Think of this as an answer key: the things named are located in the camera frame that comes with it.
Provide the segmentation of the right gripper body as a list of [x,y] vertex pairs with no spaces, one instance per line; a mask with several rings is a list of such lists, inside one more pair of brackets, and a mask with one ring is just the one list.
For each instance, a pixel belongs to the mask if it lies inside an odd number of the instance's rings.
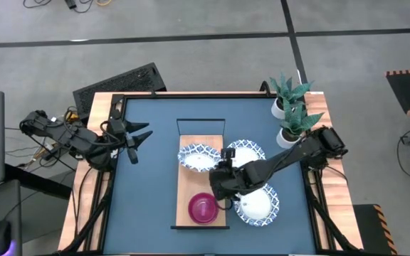
[[209,183],[215,199],[232,199],[236,194],[246,195],[250,192],[248,178],[243,169],[216,168],[209,172]]

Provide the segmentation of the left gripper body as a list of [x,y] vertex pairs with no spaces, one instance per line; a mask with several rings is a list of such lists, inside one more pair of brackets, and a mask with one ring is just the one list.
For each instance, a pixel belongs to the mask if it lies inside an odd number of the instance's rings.
[[130,123],[122,119],[110,119],[100,124],[105,146],[110,149],[127,149],[127,133]]

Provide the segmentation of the purple translucent plastic bowl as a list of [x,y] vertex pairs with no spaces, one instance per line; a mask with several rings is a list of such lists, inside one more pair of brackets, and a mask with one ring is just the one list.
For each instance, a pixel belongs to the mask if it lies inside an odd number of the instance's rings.
[[188,204],[188,214],[192,222],[197,225],[210,225],[214,223],[219,214],[214,196],[210,193],[194,195]]

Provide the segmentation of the wooden tray board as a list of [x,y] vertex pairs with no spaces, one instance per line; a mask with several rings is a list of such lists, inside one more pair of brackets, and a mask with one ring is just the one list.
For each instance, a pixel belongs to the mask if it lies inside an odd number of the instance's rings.
[[[206,144],[220,153],[224,145],[224,119],[178,119],[179,148],[188,144]],[[190,199],[198,193],[213,195],[209,183],[209,171],[196,172],[183,167],[179,163],[177,179],[177,209],[176,223],[173,230],[228,230],[226,224],[226,202],[216,200],[219,214],[210,225],[197,225],[192,222],[188,214]]]

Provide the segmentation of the black perforated computer case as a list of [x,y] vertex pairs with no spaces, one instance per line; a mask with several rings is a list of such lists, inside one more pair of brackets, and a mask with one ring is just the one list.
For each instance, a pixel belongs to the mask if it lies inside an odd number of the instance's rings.
[[82,119],[89,117],[96,92],[145,92],[166,91],[157,66],[148,63],[125,73],[73,91],[75,106]]

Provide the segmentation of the green plant in white pot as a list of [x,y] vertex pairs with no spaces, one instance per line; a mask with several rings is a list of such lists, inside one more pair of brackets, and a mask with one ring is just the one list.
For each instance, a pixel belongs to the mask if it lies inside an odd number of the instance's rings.
[[299,142],[302,135],[317,124],[324,115],[324,112],[308,115],[303,107],[294,107],[288,100],[283,100],[283,108],[285,117],[280,121],[280,131],[276,141],[284,149],[289,149]]
[[276,92],[276,99],[271,107],[271,113],[277,119],[284,119],[284,102],[287,101],[292,110],[302,107],[304,102],[301,101],[300,98],[310,90],[312,82],[302,83],[293,87],[293,79],[287,79],[286,76],[281,73],[279,80],[270,78],[270,85]]

